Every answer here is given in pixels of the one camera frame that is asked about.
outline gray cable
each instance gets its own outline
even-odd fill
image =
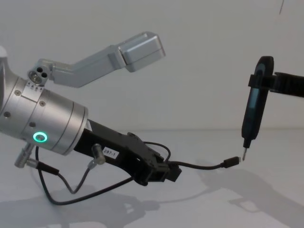
[[[76,194],[79,189],[81,188],[81,186],[84,184],[87,175],[89,174],[90,169],[86,169],[83,177],[81,178],[80,183],[78,184],[78,186],[75,188],[75,190],[72,190],[71,186],[68,184],[67,180],[59,173],[58,177],[64,182],[64,184],[66,185],[67,189],[70,191],[71,194]]]

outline metal tip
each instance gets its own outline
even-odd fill
[[[247,153],[247,148],[244,148],[243,161],[245,161],[246,153]]]

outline white wall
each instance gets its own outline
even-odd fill
[[[24,78],[39,58],[74,63],[141,31],[166,58],[80,89],[47,87],[115,129],[240,128],[249,76],[262,55],[304,75],[300,0],[2,0],[0,43]],[[304,100],[270,94],[264,127],[303,127]]]

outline green led ring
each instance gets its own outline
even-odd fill
[[[43,136],[44,139],[43,140],[40,140],[37,138],[37,136]],[[43,133],[43,132],[36,132],[34,135],[33,135],[33,139],[38,142],[38,143],[44,143],[46,140],[48,140],[48,137],[47,137],[47,134]]]

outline white table surface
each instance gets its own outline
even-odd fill
[[[240,131],[134,132],[143,140],[163,143],[172,160],[211,165],[240,156]],[[304,130],[263,130],[247,159],[220,171],[182,168],[174,182],[135,182],[78,204],[53,206],[46,199],[36,170],[18,169],[14,161],[23,142],[1,135],[1,228],[303,228]],[[89,158],[42,150],[41,159],[76,185]],[[69,200],[61,180],[45,175],[57,200]],[[105,164],[89,174],[82,196],[127,178]]]

